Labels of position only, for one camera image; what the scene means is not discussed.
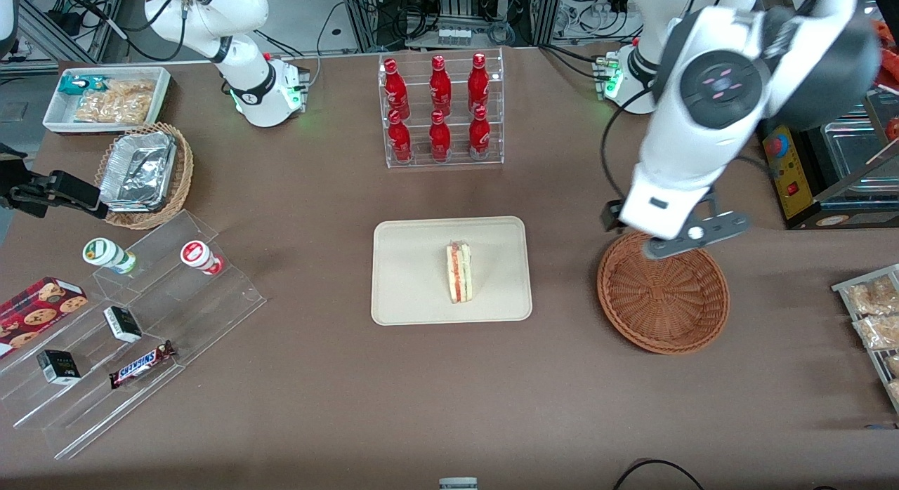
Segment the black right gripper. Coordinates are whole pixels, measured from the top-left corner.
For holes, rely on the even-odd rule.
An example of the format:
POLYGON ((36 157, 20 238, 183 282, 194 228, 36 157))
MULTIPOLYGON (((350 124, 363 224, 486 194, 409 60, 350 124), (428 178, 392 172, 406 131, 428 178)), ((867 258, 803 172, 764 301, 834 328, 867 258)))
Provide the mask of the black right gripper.
POLYGON ((25 165, 26 157, 8 145, 1 145, 3 208, 44 216, 49 206, 65 206, 106 219, 108 206, 100 199, 99 188, 65 171, 51 171, 49 194, 49 177, 30 171, 25 165))

